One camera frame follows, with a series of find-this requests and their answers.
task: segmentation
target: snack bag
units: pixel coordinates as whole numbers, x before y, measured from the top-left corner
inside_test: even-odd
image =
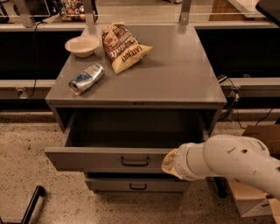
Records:
[[[124,24],[104,26],[102,44],[116,74],[137,63],[152,48],[139,44]]]

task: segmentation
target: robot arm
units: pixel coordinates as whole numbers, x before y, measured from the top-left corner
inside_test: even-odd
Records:
[[[184,143],[164,159],[162,169],[180,179],[236,179],[280,200],[280,161],[252,137],[218,135],[204,143]]]

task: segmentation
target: white bowl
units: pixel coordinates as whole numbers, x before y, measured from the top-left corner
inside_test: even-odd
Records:
[[[92,55],[98,46],[99,39],[96,36],[80,36],[65,43],[65,48],[70,53],[82,58]]]

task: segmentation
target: cabinet top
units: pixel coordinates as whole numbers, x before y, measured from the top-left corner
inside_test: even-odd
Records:
[[[138,41],[153,46],[134,66],[115,74],[100,45],[94,54],[71,54],[46,100],[52,105],[223,105],[226,100],[193,26],[174,24],[127,25]],[[102,41],[102,24],[96,26]],[[80,96],[68,83],[95,63],[105,77]]]

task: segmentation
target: terrazzo floor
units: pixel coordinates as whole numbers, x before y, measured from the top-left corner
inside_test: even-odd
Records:
[[[267,110],[239,113],[254,125]],[[272,124],[279,112],[258,125]],[[218,122],[213,134],[241,135],[238,122]],[[61,146],[62,133],[51,113],[0,113],[0,216],[20,222],[37,185],[46,189],[31,224],[110,223],[275,223],[271,215],[241,218],[230,194],[221,199],[214,183],[195,181],[184,194],[100,193],[89,191],[84,175],[56,171],[45,147]]]

